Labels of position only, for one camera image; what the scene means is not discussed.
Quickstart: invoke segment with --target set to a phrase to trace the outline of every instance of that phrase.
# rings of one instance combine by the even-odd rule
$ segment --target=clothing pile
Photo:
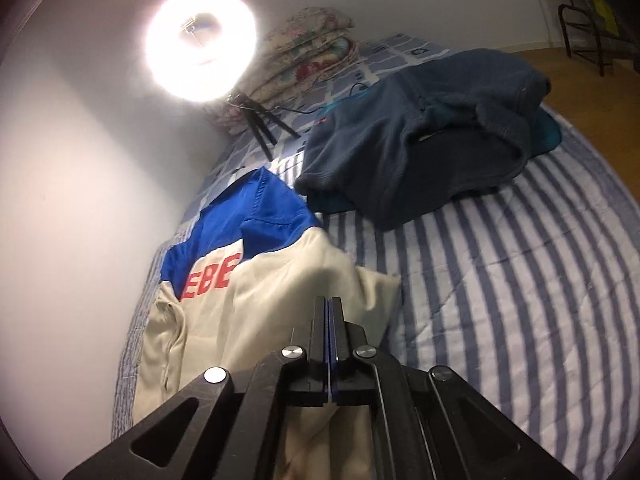
[[[348,35],[351,27],[353,20],[339,10],[302,9],[262,40],[236,89],[265,108],[299,96],[356,59],[358,45]],[[242,117],[223,104],[209,105],[208,111],[221,124]]]
[[[270,106],[335,73],[356,53],[350,25],[337,11],[305,9],[268,36],[259,53],[269,62],[241,88]],[[286,346],[292,327],[312,319],[316,296],[340,296],[345,320],[377,346],[401,297],[399,277],[355,266],[311,211],[355,209],[391,229],[456,193],[508,181],[561,140],[540,109],[549,90],[523,60],[473,50],[408,67],[324,108],[295,183],[306,204],[260,167],[169,249],[143,333],[133,422],[209,367],[251,369]],[[274,477],[370,479],[371,454],[367,408],[291,410]]]
[[[495,50],[407,67],[325,108],[295,189],[312,211],[390,230],[454,195],[499,186],[561,140],[545,75]]]

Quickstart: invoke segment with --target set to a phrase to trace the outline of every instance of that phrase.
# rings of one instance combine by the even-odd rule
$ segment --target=tripod leg
[[[267,127],[267,125],[264,124],[264,121],[262,120],[262,117],[260,117],[260,115],[258,115],[256,112],[249,112],[249,113],[253,113],[253,117],[254,117],[254,121],[255,121],[256,126],[258,126],[258,129],[264,134],[265,137],[267,137],[267,139],[269,139],[269,142],[271,143],[271,145],[275,146],[278,141],[273,136],[273,134],[270,132],[270,130]]]
[[[258,126],[254,121],[254,117],[257,117],[257,116],[255,115],[254,112],[250,110],[244,110],[241,108],[241,112],[242,112],[242,115],[244,115],[244,120],[246,120],[246,123],[249,125],[249,128],[251,128],[251,131],[254,134],[255,140],[258,141],[258,144],[260,144],[260,147],[262,148],[264,154],[267,156],[267,159],[271,162],[273,160],[273,155],[271,155],[271,152],[267,147],[267,143],[264,142],[264,139],[260,134],[260,130],[258,129]]]
[[[281,127],[283,130],[285,130],[290,136],[295,137],[297,139],[300,138],[300,135],[297,133],[296,130],[294,130],[291,126],[289,126],[288,124],[285,124],[284,122],[282,122],[276,115],[272,114],[271,112],[265,112],[264,114],[266,117],[268,117],[271,121],[273,121],[274,123],[276,123],[279,127]]]
[[[264,108],[264,106],[262,106],[260,103],[257,103],[253,99],[249,99],[246,96],[244,98],[244,102],[247,105],[249,105],[251,108],[253,108],[256,112],[263,114],[265,117],[267,117],[273,123],[277,124],[283,130],[285,130],[290,136],[295,137],[297,139],[300,138],[298,133],[291,126],[289,126],[288,124],[285,124],[284,122],[282,122],[276,115],[272,114],[270,111],[268,111],[266,108]]]

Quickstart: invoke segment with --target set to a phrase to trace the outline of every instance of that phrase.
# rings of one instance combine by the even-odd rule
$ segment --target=blue and white striped sheet
[[[355,82],[449,53],[404,35],[361,51],[358,63],[296,105],[311,110]],[[412,367],[451,366],[578,478],[600,480],[638,430],[640,211],[584,137],[549,112],[562,126],[562,145],[499,190],[458,198],[386,233],[356,212],[322,220],[357,265],[401,275],[402,307],[385,339],[393,354]],[[284,118],[304,134],[313,115]],[[271,170],[290,186],[303,143],[284,139],[274,150]],[[266,164],[249,135],[236,140],[159,250],[120,364],[114,437],[130,427],[164,252],[230,182]]]

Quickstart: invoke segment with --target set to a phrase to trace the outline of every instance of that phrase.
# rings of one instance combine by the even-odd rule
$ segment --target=dark blue fleece jacket
[[[495,50],[405,68],[321,113],[295,189],[312,210],[357,209],[395,228],[519,174],[549,90],[545,75]]]

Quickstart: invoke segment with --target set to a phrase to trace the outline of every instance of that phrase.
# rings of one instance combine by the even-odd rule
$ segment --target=bed
[[[360,45],[348,69],[289,106],[313,111],[402,67],[452,54],[398,34]],[[510,184],[468,194],[390,232],[357,212],[322,217],[358,266],[399,274],[402,305],[383,344],[411,367],[446,364],[578,478],[603,479],[638,431],[640,211],[584,137],[552,110],[562,144]],[[242,174],[267,166],[289,186],[302,170],[314,114],[287,112],[301,139],[269,162],[239,135],[204,181],[152,263],[127,334],[112,437],[129,429],[142,333],[166,250]]]

